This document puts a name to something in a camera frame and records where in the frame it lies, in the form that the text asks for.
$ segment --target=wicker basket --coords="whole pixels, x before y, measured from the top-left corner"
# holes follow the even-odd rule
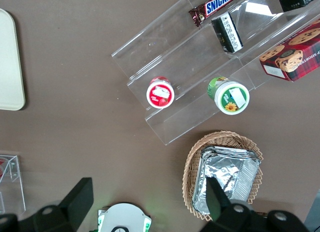
[[[202,220],[206,221],[210,221],[211,216],[209,214],[203,215],[198,211],[195,211],[192,206],[192,197],[195,190],[198,166],[200,161],[200,153],[204,147],[209,145],[254,151],[258,158],[261,161],[263,160],[262,153],[260,152],[257,145],[254,142],[252,142],[252,140],[234,132],[219,131],[210,133],[202,139],[200,139],[197,143],[195,143],[195,145],[191,148],[191,151],[189,152],[189,155],[186,159],[183,173],[182,193],[184,203],[190,210],[190,212],[193,213],[197,218],[201,218]],[[252,204],[253,200],[256,198],[259,185],[261,185],[262,183],[262,175],[262,171],[259,168],[247,200],[249,204]]]

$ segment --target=aluminum foil container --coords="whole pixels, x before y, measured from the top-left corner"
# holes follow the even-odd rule
[[[193,208],[209,214],[206,202],[207,177],[215,177],[229,198],[246,201],[259,170],[260,160],[246,149],[208,146],[201,151],[192,197]]]

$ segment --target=brown tabletop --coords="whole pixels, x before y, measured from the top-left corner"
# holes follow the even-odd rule
[[[151,215],[150,232],[197,232],[205,223],[184,205],[185,161],[202,136],[230,130],[263,153],[253,207],[306,218],[320,187],[319,69],[295,83],[272,79],[245,112],[219,113],[168,146],[145,122],[111,54],[177,1],[0,0],[16,23],[27,99],[0,111],[0,150],[19,155],[27,213],[92,177],[79,231],[97,228],[99,208],[126,201]]]

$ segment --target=cookie box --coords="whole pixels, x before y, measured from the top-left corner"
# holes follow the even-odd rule
[[[262,54],[264,71],[287,81],[296,81],[320,66],[320,19]]]

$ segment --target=clear acrylic box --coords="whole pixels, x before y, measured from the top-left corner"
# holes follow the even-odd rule
[[[279,0],[234,0],[196,27],[188,11],[206,1],[179,0],[112,54],[146,109],[146,122],[166,145],[219,112],[207,95],[214,77],[227,77],[249,91],[258,88],[272,78],[259,56],[320,14],[319,0],[286,13]],[[224,52],[211,25],[212,18],[227,11],[243,43],[233,54]],[[146,99],[157,76],[174,88],[174,102],[165,109],[151,107]]]
[[[26,211],[18,157],[0,155],[0,215]]]

